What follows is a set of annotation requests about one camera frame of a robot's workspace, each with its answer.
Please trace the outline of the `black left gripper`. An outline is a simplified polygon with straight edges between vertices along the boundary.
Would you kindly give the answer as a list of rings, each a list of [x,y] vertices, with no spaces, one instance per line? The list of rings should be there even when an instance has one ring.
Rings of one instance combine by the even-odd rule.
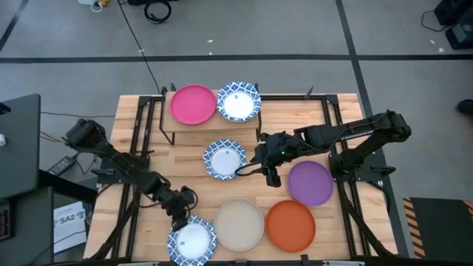
[[[167,188],[162,193],[162,209],[166,214],[172,218],[171,228],[173,231],[179,231],[181,228],[187,226],[188,209],[196,202],[195,192],[183,186],[179,191]]]

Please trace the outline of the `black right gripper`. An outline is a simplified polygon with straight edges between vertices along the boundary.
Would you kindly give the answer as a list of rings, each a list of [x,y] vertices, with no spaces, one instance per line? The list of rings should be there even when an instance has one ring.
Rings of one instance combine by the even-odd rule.
[[[268,134],[261,133],[262,141],[255,149],[254,163],[262,166],[280,166],[289,163],[298,157],[298,140],[285,132]],[[266,183],[270,187],[280,187],[281,178],[276,167],[264,168]]]

